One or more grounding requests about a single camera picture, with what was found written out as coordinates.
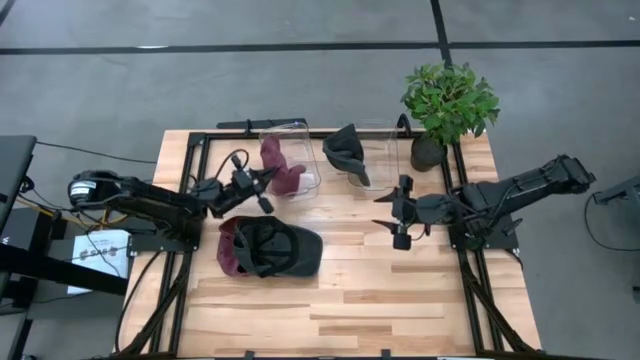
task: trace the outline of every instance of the wood plank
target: wood plank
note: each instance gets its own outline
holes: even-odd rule
[[[178,189],[188,135],[182,130],[165,133],[154,184]],[[398,141],[398,172],[414,178],[414,196],[443,193],[439,168],[426,173],[411,168],[410,145],[410,140]],[[486,135],[463,137],[461,146],[470,181],[497,179]],[[275,216],[323,238],[318,275],[226,276],[216,260],[223,220],[207,218],[193,257],[178,356],[243,356],[246,350],[272,357],[378,356],[383,348],[398,356],[473,354],[458,259],[446,228],[434,226],[431,236],[414,242],[411,251],[394,250],[388,231],[371,220],[393,220],[389,204],[372,200],[389,193],[395,183],[386,190],[365,191],[326,161],[321,141],[312,141],[312,147],[322,178],[315,197],[291,202],[267,196]],[[262,167],[258,141],[216,140],[211,143],[207,174],[212,176],[224,156],[237,148],[250,152],[250,166]],[[455,180],[451,151],[448,161]],[[196,156],[193,173],[197,166]],[[226,182],[230,172],[227,164],[220,179]],[[264,214],[255,199],[249,199],[225,219],[235,215]],[[415,237],[421,232],[419,226],[410,230]],[[143,254],[134,261],[129,291],[149,258]],[[504,251],[486,251],[486,258],[497,306],[526,341],[539,347],[519,264]],[[164,254],[134,294],[121,345],[131,341],[155,309],[163,266]],[[163,329],[165,347],[172,318],[171,310]],[[486,319],[482,325],[490,344]]]

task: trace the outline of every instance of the concrete floor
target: concrete floor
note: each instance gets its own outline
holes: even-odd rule
[[[450,41],[640,39],[633,0],[448,0],[442,9]],[[426,0],[17,0],[0,27],[0,47],[436,39]],[[640,173],[640,48],[452,57],[469,61],[501,98],[499,123],[488,129],[500,176],[560,153],[595,173],[594,191]],[[0,133],[154,159],[165,129],[246,118],[306,117],[316,127],[394,118],[403,110],[403,76],[439,61],[438,50],[0,56]],[[153,166],[38,147],[29,175],[41,194],[64,204],[71,176],[98,168],[153,174]],[[589,240],[586,197],[552,197],[518,214],[542,344],[555,354],[638,359],[640,305],[630,289],[640,284],[640,253],[610,252]],[[591,210],[601,241],[640,247],[624,204]],[[43,284],[38,297],[61,291]],[[121,304],[92,294],[35,306],[28,352],[43,359],[106,355]],[[15,323],[0,318],[0,355]]]

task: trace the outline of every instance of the maroon cloth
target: maroon cloth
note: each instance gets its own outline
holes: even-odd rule
[[[260,148],[262,166],[265,169],[277,168],[276,175],[271,179],[271,191],[275,195],[295,194],[300,186],[300,175],[306,171],[304,165],[287,167],[287,160],[280,151],[280,140],[273,135],[262,140]]]
[[[222,271],[228,276],[249,276],[251,274],[240,271],[240,262],[233,252],[233,239],[235,238],[236,223],[240,220],[239,216],[220,224],[220,242],[218,242],[218,263]]]

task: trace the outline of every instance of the black plant pot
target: black plant pot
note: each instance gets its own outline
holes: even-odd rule
[[[411,166],[417,171],[429,171],[440,165],[447,156],[446,147],[427,136],[413,139],[411,143]]]

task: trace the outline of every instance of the potted plant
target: potted plant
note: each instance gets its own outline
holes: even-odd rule
[[[423,65],[406,79],[409,86],[400,101],[426,130],[411,144],[411,166],[418,171],[439,165],[446,156],[446,146],[461,135],[471,131],[478,137],[486,120],[496,122],[498,97],[491,93],[485,78],[476,83],[469,64]]]

